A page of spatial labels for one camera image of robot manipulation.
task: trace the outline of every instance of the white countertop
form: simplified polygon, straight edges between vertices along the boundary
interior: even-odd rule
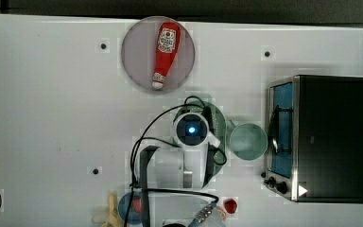
[[[91,218],[108,193],[128,189],[133,142],[153,117],[191,94],[209,94],[228,119],[264,127],[270,82],[297,74],[363,77],[363,28],[182,23],[196,46],[193,71],[178,90],[148,94],[120,59],[135,22],[0,15],[0,227],[100,226]],[[102,39],[109,50],[99,49]],[[168,135],[170,119],[149,135]],[[363,226],[363,204],[287,201],[262,185],[263,157],[227,155],[208,189],[238,198],[228,226]],[[93,167],[101,174],[89,174]]]

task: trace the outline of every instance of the ketchup bottle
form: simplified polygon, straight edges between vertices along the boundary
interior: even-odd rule
[[[161,25],[156,47],[156,61],[152,87],[161,90],[167,73],[175,60],[181,39],[181,29],[176,23],[166,22]]]

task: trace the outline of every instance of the small red object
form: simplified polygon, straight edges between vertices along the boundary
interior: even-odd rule
[[[155,70],[152,87],[160,90],[164,86],[167,73],[175,60],[181,39],[181,29],[173,22],[161,25],[156,45]]]
[[[234,214],[237,210],[237,202],[234,199],[228,199],[223,202],[226,212],[229,214]]]
[[[132,208],[138,214],[141,213],[141,200],[140,199],[133,199],[132,200]]]

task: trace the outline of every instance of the green bowl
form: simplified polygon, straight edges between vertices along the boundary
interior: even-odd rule
[[[268,137],[261,127],[252,123],[245,123],[233,129],[229,146],[239,158],[254,160],[267,150]]]

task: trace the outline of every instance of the microwave control knob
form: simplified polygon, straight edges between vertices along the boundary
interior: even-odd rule
[[[270,188],[273,188],[276,184],[276,180],[273,177],[269,177],[267,180],[264,180],[264,183],[269,185]]]
[[[287,184],[285,182],[280,182],[275,184],[276,190],[278,190],[280,193],[285,194],[287,192]]]

